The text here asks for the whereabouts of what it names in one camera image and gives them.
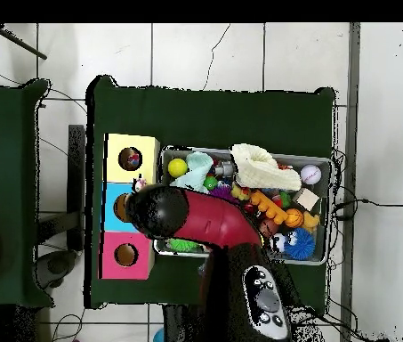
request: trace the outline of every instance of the blue spiky ball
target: blue spiky ball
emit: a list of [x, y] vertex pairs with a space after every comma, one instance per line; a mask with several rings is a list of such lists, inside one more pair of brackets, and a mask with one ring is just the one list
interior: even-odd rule
[[303, 228], [296, 228], [286, 236], [285, 253], [292, 259], [307, 260], [315, 251], [315, 240], [310, 232]]

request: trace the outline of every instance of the pink box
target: pink box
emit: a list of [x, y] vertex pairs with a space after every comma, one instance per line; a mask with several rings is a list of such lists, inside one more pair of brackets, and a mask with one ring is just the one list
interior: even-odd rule
[[[130, 266], [122, 266], [115, 259], [115, 250], [121, 244], [132, 244], [138, 251], [136, 262]], [[104, 280], [147, 280], [154, 264], [152, 241], [138, 232], [104, 233], [101, 278]]]

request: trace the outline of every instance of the yellow ball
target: yellow ball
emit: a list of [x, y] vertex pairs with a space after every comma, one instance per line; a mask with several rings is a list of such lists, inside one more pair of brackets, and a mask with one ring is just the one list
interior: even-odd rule
[[168, 172], [174, 178], [185, 175], [188, 169], [187, 163], [182, 159], [172, 159], [168, 164]]
[[285, 224], [288, 227], [297, 228], [304, 223], [304, 216], [297, 208], [289, 208], [286, 213], [288, 218], [285, 220]]

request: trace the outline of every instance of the orange ball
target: orange ball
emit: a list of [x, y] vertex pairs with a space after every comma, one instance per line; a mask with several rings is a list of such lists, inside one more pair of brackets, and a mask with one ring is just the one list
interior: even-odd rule
[[288, 218], [285, 220], [285, 224], [291, 228], [297, 228], [303, 225], [304, 215], [297, 208], [289, 208], [286, 213]]

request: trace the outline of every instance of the shape sorter box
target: shape sorter box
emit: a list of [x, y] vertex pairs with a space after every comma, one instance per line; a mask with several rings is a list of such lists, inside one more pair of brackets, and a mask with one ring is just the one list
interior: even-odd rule
[[[123, 244], [132, 244], [138, 251], [136, 262], [122, 266], [116, 260], [116, 250]], [[103, 236], [101, 254], [104, 280], [147, 280], [154, 265], [154, 249], [151, 240], [139, 232], [109, 232]]]
[[[160, 143], [151, 136], [105, 134], [106, 178], [110, 183], [133, 183], [133, 179], [144, 178], [147, 183], [157, 183], [157, 161]], [[141, 165], [136, 170], [125, 170], [118, 162], [120, 153], [127, 148], [137, 150], [141, 155]]]
[[[137, 151], [140, 164], [134, 170], [126, 170], [119, 164], [121, 152]], [[99, 248], [99, 278], [146, 280], [154, 264], [152, 240], [139, 233], [132, 224], [124, 223], [116, 217], [114, 203], [120, 195], [133, 191], [133, 181], [143, 178], [147, 183], [157, 182], [157, 158], [159, 143], [149, 136], [127, 134], [105, 134], [103, 158], [106, 165], [102, 172], [102, 194], [106, 191], [104, 216], [101, 216], [101, 245]], [[117, 251], [120, 246], [131, 246], [134, 250], [133, 262], [121, 265]]]

